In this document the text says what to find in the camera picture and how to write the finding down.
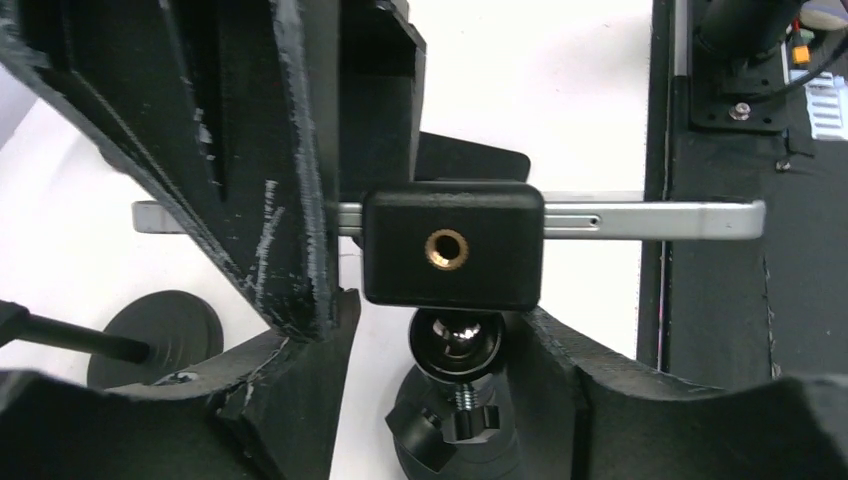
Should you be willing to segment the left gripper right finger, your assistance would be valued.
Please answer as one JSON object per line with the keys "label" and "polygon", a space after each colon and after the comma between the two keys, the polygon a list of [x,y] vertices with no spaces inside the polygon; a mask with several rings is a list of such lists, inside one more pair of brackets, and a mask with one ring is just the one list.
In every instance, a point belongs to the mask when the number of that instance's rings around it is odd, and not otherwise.
{"label": "left gripper right finger", "polygon": [[541,309],[511,313],[507,378],[532,479],[843,479],[847,379],[726,391],[627,358]]}

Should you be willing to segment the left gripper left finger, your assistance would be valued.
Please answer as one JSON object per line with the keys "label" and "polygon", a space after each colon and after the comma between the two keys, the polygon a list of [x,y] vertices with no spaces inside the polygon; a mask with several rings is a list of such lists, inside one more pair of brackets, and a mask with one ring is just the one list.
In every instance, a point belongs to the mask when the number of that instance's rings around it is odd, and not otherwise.
{"label": "left gripper left finger", "polygon": [[302,343],[263,333],[185,381],[97,391],[36,371],[1,376],[5,479],[326,479],[360,317]]}

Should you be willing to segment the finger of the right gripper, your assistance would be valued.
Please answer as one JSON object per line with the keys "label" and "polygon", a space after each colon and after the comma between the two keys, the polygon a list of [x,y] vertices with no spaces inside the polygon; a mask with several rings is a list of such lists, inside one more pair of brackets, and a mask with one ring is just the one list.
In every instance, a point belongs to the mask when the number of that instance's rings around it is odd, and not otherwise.
{"label": "finger of the right gripper", "polygon": [[5,1],[2,64],[273,328],[336,323],[336,1]]}
{"label": "finger of the right gripper", "polygon": [[414,178],[426,42],[406,1],[341,3],[342,199]]}

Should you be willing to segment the black round-base phone stand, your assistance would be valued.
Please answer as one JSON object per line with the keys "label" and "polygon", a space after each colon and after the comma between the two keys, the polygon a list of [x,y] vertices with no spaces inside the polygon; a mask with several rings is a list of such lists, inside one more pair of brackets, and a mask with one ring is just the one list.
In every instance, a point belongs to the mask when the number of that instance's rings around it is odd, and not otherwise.
{"label": "black round-base phone stand", "polygon": [[224,350],[221,321],[202,298],[180,290],[140,297],[98,331],[1,302],[1,344],[26,341],[90,356],[87,385],[153,384]]}

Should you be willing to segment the black phone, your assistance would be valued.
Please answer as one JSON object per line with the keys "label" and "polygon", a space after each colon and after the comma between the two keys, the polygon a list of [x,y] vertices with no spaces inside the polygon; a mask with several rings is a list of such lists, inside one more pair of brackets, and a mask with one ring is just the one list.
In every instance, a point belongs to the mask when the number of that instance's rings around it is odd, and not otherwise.
{"label": "black phone", "polygon": [[526,182],[530,166],[529,157],[517,151],[422,132],[414,178]]}
{"label": "black phone", "polygon": [[131,207],[134,229],[143,234],[206,235],[241,240],[249,223],[264,236],[299,229],[303,237],[360,238],[424,245],[514,238],[550,240],[717,240],[760,237],[767,207],[762,200],[634,200],[626,196],[547,197],[529,186],[507,183],[425,182],[371,191],[358,201],[295,210],[267,199],[259,214],[176,213],[154,201]]}

